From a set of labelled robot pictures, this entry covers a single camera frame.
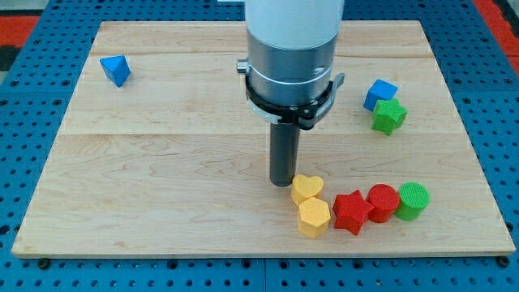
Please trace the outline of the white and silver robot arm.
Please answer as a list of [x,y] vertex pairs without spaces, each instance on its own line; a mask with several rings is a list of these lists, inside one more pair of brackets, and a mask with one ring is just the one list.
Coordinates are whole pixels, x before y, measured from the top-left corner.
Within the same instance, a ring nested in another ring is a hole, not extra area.
[[246,0],[247,99],[308,105],[328,86],[344,0]]

